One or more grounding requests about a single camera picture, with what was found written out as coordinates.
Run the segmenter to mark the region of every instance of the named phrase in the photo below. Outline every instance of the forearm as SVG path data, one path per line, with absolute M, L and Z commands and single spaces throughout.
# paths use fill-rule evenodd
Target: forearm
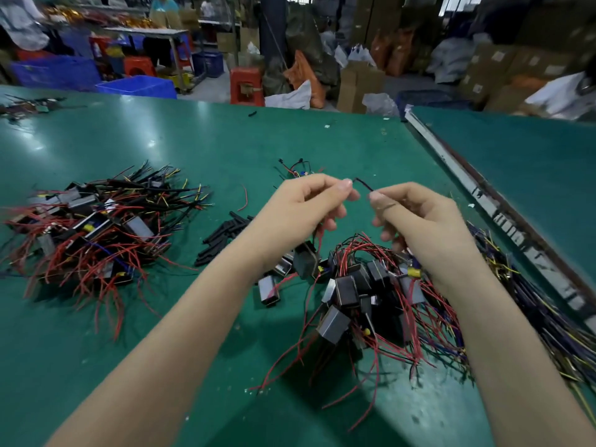
M 444 293 L 458 314 L 496 444 L 596 445 L 596 431 L 537 333 L 490 270 Z
M 230 244 L 49 445 L 170 445 L 259 272 Z

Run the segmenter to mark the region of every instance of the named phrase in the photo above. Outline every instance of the person's left hand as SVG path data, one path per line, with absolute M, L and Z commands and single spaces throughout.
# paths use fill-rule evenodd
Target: person's left hand
M 264 271 L 269 270 L 310 237 L 319 223 L 320 229 L 334 231 L 336 219 L 347 214 L 343 202 L 359 197 L 350 179 L 311 174 L 286 180 L 238 239 L 258 254 Z

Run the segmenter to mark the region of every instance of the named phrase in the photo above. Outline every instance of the red plastic stool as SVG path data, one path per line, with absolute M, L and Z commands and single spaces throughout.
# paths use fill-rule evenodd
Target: red plastic stool
M 236 67 L 229 73 L 230 103 L 264 106 L 263 85 L 256 67 Z
M 106 49 L 112 41 L 114 41 L 114 39 L 107 36 L 89 36 L 89 45 L 91 45 L 93 56 L 96 59 L 101 59 L 106 56 Z
M 157 77 L 155 67 L 148 56 L 127 56 L 124 58 L 124 74 L 127 77 L 135 75 L 149 75 Z
M 46 52 L 43 50 L 37 52 L 30 52 L 28 50 L 17 50 L 17 57 L 19 61 L 28 61 L 29 59 L 40 59 L 40 58 L 48 58 L 48 56 L 54 56 L 50 52 Z

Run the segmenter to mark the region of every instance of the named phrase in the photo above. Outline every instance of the green tabletop surface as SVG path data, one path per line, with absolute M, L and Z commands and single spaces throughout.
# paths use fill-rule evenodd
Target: green tabletop surface
M 0 93 L 68 97 L 60 111 L 18 124 L 0 119 L 2 207 L 23 205 L 34 189 L 63 189 L 72 180 L 106 178 L 145 159 L 154 167 L 177 166 L 181 179 L 210 185 L 214 191 L 214 206 L 176 233 L 166 254 L 181 264 L 192 266 L 204 247 L 201 239 L 227 220 L 230 210 L 244 205 L 242 185 L 249 204 L 241 214 L 257 214 L 281 181 L 273 168 L 279 158 L 304 158 L 314 170 L 324 167 L 339 178 L 360 177 L 372 187 L 414 180 L 452 194 L 467 219 L 486 227 L 468 207 L 472 201 L 396 119 L 8 86 Z M 338 230 L 325 235 L 324 253 L 358 231 L 378 239 L 366 198 L 347 208 L 349 215 Z M 9 234 L 1 228 L 0 240 Z M 192 271 L 170 266 L 148 270 L 153 293 L 145 285 L 145 295 L 162 314 L 194 279 Z M 39 446 L 158 320 L 129 286 L 122 338 L 114 343 L 105 318 L 95 334 L 93 308 L 75 312 L 71 300 L 23 300 L 23 278 L 3 278 L 0 284 L 0 439 L 7 447 Z M 421 365 L 412 381 L 407 366 L 382 360 L 375 408 L 352 433 L 347 429 L 368 407 L 372 385 L 321 409 L 356 383 L 344 354 L 330 362 L 312 387 L 307 363 L 261 395 L 247 391 L 297 341 L 307 289 L 307 283 L 294 282 L 273 308 L 264 308 L 254 292 L 248 295 L 176 445 L 494 445 L 474 383 L 432 357 L 436 368 Z M 310 302 L 310 310 L 320 297 Z M 356 366 L 368 371 L 371 361 L 372 352 L 367 351 Z
M 413 113 L 596 291 L 596 125 L 425 106 Z

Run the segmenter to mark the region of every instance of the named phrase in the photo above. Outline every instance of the blue shirt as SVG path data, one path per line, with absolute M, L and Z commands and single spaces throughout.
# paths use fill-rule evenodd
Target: blue shirt
M 162 3 L 160 0 L 153 0 L 153 3 L 151 3 L 151 9 L 153 11 L 161 12 L 178 11 L 178 5 L 174 0 L 166 0 L 164 3 Z

